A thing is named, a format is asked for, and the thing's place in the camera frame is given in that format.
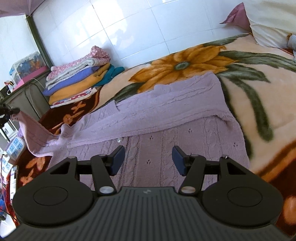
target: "white pillow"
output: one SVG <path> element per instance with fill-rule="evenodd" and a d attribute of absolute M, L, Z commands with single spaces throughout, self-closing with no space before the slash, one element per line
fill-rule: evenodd
<path fill-rule="evenodd" d="M 244 6 L 258 44 L 287 48 L 296 34 L 296 0 L 245 0 Z"/>

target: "flower center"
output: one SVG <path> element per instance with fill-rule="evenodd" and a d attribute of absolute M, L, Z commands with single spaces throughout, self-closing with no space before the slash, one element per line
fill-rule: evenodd
<path fill-rule="evenodd" d="M 190 65 L 190 63 L 188 61 L 183 61 L 183 62 L 177 63 L 175 65 L 174 69 L 175 70 L 186 69 L 189 65 Z"/>

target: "pink pillow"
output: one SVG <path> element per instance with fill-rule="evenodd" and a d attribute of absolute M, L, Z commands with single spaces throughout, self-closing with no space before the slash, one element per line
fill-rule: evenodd
<path fill-rule="evenodd" d="M 237 5 L 228 15 L 226 20 L 220 24 L 224 24 L 224 23 L 232 23 L 247 31 L 250 31 L 250 32 L 252 31 L 243 2 Z"/>

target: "smartphone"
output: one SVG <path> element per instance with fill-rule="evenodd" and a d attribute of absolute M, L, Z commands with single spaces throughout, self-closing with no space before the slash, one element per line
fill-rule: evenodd
<path fill-rule="evenodd" d="M 18 166 L 13 166 L 10 172 L 10 204 L 17 191 Z"/>

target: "cable knit sweater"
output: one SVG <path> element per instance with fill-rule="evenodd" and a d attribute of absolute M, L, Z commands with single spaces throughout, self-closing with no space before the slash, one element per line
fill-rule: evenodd
<path fill-rule="evenodd" d="M 225 104 L 219 80 L 211 72 L 170 85 L 156 85 L 154 90 L 118 104 L 113 101 L 72 127 L 63 125 L 60 135 L 49 133 L 24 113 L 13 118 L 20 122 L 32 154 L 52 156 L 49 167 L 67 156 L 89 160 L 123 145 L 125 161 L 112 178 L 117 188 L 179 188 L 184 178 L 172 161 L 174 145 L 208 160 L 217 161 L 222 154 L 228 154 L 249 167 L 242 131 Z M 82 176 L 81 181 L 93 188 L 90 175 Z M 207 175 L 204 188 L 214 181 L 214 176 Z"/>

